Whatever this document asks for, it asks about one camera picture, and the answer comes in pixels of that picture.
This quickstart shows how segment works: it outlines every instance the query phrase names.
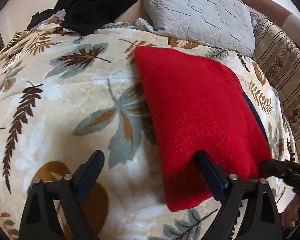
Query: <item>folded red sweater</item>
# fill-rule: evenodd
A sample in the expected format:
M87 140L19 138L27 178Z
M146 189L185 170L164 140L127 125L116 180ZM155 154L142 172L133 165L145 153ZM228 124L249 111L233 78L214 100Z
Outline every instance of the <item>folded red sweater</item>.
M193 162L197 150L207 151L242 179L259 176L258 163L271 159L269 145L232 70L175 49L140 46L134 54L171 211L193 208L211 197Z

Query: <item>black garment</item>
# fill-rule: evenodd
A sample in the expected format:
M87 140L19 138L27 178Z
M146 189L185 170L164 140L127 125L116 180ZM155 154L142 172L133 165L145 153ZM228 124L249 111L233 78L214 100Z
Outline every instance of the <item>black garment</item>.
M137 0L58 0L54 9L32 16L28 26L32 28L57 11L66 9L65 20L60 24L66 29L86 36L124 13Z

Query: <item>pillowcase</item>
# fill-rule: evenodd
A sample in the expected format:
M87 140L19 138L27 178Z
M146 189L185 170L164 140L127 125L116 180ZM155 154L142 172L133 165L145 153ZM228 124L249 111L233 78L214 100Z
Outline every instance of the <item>pillowcase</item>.
M255 38L247 6L239 0L145 0L153 33L251 57ZM142 29L151 30L152 26Z
M193 208L211 197L193 163L198 150L206 150L242 179L259 176L258 163L271 159L269 145L232 70L175 49L139 46L134 54L171 211Z

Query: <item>white wall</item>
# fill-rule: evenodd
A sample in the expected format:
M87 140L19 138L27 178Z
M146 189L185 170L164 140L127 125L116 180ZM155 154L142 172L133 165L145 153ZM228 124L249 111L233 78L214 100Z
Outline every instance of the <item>white wall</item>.
M25 30L32 15L54 8L58 0L9 0L0 12L0 32L7 45L14 33Z

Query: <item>leaf-patterned blanket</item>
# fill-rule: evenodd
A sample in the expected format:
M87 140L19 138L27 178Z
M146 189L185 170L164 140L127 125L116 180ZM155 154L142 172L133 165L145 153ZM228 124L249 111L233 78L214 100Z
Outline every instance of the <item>leaf-patterned blanket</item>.
M105 153L106 164L82 209L101 239L197 240L206 232L220 208L214 199L175 213L165 205L152 120L133 59L137 46L174 48L231 68L261 118L273 158L290 159L294 140L278 94L250 58L125 23L86 37L55 23L41 25L17 32L0 52L0 224L11 239L18 238L32 180L58 180L95 149ZM269 182L278 201L285 185ZM56 209L71 239L59 203Z

